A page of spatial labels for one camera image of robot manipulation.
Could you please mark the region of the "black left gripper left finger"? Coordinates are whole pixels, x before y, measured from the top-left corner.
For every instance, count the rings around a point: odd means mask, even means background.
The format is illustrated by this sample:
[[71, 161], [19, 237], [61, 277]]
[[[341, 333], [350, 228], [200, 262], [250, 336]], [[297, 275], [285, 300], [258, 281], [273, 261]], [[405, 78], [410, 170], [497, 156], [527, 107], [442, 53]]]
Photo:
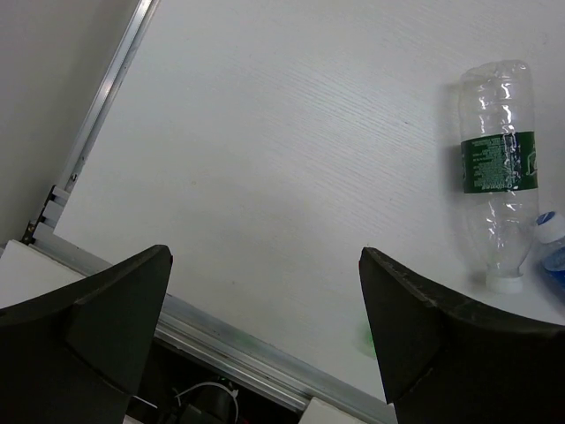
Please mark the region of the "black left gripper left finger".
[[120, 423], [136, 395], [171, 271], [151, 246], [1, 311], [3, 423]]

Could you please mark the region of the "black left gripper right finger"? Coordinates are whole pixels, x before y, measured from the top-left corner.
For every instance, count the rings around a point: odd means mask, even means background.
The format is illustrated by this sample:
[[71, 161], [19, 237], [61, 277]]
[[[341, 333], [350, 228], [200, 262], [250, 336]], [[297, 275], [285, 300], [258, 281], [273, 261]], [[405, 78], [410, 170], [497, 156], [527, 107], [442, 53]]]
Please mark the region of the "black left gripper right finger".
[[399, 422], [563, 422], [561, 325], [488, 306], [373, 247], [358, 266], [385, 399]]

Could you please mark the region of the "clear bottle blue label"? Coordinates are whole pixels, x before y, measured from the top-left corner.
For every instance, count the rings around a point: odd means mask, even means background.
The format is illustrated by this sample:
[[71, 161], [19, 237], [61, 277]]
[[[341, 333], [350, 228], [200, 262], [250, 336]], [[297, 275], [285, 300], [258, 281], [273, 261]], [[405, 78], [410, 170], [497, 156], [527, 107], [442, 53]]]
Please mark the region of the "clear bottle blue label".
[[549, 211], [537, 218], [536, 225], [539, 269], [556, 290], [564, 292], [564, 216]]

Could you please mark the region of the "clear bottle green label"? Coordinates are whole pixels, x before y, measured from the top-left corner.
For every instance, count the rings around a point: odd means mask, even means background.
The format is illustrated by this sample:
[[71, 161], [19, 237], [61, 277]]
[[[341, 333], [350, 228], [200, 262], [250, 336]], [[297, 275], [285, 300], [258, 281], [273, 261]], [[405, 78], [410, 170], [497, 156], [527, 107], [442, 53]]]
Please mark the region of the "clear bottle green label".
[[486, 288], [518, 293], [539, 214], [529, 65], [502, 60], [465, 72], [458, 114], [465, 218]]

